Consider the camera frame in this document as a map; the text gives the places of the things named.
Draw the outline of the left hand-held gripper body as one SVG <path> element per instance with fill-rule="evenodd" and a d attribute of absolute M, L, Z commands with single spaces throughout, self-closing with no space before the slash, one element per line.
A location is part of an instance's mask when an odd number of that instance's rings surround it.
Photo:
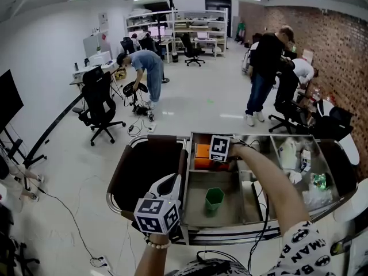
<path fill-rule="evenodd" d="M 134 211 L 139 230 L 142 233 L 169 234 L 179 222 L 180 205 L 179 200 L 147 193 L 139 198 Z"/>

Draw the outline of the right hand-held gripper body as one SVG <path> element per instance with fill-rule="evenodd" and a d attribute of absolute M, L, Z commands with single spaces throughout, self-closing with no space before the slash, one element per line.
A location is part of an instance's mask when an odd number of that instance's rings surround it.
<path fill-rule="evenodd" d="M 215 162 L 226 162 L 229 145 L 229 136 L 213 135 L 210 143 L 209 159 Z"/>

